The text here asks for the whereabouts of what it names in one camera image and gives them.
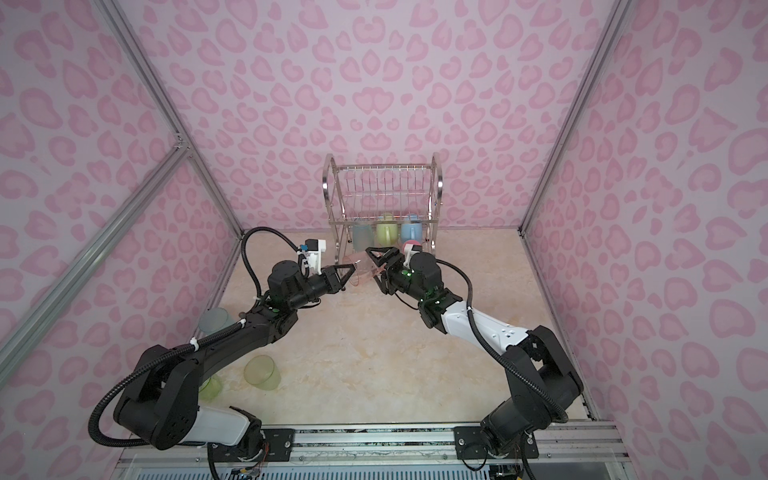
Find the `light green ceramic mug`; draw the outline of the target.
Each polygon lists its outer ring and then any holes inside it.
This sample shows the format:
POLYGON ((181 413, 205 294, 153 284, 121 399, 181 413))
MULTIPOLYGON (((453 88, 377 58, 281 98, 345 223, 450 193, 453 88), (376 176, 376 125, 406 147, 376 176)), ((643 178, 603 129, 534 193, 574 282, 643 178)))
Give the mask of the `light green ceramic mug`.
POLYGON ((381 215, 377 219, 375 232, 377 243, 381 247, 392 247, 398 242, 399 227, 390 214, 381 215))

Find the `translucent teal plastic cup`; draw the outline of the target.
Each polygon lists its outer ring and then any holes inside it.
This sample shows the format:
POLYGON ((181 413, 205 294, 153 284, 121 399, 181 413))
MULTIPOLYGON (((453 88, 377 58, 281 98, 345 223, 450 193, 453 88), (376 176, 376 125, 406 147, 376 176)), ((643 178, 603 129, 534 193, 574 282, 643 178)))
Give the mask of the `translucent teal plastic cup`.
POLYGON ((364 252, 375 246, 375 232, 370 224, 355 224, 351 227, 352 245, 355 252, 364 252))

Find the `light blue ceramic mug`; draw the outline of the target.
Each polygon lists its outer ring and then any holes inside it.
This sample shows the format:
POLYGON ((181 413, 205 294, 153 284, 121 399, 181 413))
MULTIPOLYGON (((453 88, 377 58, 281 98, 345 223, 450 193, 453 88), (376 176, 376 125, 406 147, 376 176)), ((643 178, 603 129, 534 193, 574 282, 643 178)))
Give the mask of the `light blue ceramic mug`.
POLYGON ((404 218, 400 227, 400 241, 406 243, 409 241, 422 242, 423 225, 416 214, 411 214, 404 218))

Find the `translucent green plastic cup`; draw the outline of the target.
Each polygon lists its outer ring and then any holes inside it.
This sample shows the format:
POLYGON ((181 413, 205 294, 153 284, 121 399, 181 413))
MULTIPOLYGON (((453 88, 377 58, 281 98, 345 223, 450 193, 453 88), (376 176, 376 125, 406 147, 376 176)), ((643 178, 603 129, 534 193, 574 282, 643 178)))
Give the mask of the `translucent green plastic cup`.
POLYGON ((243 378, 249 385, 264 391, 276 390, 281 383, 277 364, 267 355, 250 359, 243 369, 243 378))

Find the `translucent pink plastic cup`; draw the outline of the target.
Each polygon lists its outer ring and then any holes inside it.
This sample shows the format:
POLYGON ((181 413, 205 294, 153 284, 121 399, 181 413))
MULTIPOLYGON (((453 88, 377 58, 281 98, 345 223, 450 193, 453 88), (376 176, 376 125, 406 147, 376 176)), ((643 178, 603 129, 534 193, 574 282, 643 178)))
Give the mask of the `translucent pink plastic cup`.
POLYGON ((373 280, 380 272, 380 269, 365 252, 355 252, 347 260, 355 266, 355 272, 350 280, 354 287, 359 287, 373 280))

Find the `opaque pink plastic cup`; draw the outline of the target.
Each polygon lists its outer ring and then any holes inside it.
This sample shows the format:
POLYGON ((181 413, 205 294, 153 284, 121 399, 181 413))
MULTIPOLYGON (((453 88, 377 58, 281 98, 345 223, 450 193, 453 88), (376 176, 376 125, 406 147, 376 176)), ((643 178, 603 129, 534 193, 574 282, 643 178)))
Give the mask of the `opaque pink plastic cup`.
POLYGON ((408 253, 411 251, 422 251, 423 246, 420 241, 417 240, 407 240, 402 245, 402 251, 404 253, 408 253))

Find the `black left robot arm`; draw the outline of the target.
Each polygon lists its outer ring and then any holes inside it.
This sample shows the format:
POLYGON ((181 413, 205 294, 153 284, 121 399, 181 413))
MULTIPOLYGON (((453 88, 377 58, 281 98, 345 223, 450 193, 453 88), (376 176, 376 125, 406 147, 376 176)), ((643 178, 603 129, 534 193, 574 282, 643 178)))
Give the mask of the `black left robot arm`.
POLYGON ((201 387, 246 354, 283 338, 300 309, 344 290, 354 272, 352 264, 327 266, 315 274, 304 272, 296 261, 275 264, 268 290, 240 321, 184 346, 147 350, 122 383, 114 421, 137 436, 138 444, 158 450, 207 443, 232 447, 243 459, 261 455, 261 421, 237 407, 202 406, 201 387))

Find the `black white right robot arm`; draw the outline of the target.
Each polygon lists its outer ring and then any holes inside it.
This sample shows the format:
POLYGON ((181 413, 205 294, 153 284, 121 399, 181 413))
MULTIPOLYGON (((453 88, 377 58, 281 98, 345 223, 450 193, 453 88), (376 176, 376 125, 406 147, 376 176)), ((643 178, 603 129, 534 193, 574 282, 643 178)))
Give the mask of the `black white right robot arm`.
POLYGON ((469 275, 419 247, 370 247, 366 255, 382 293, 416 300, 427 328, 478 346, 503 368, 509 397, 479 426, 489 455, 506 456, 534 432, 569 422, 583 381, 550 328, 514 326, 478 310, 469 275))

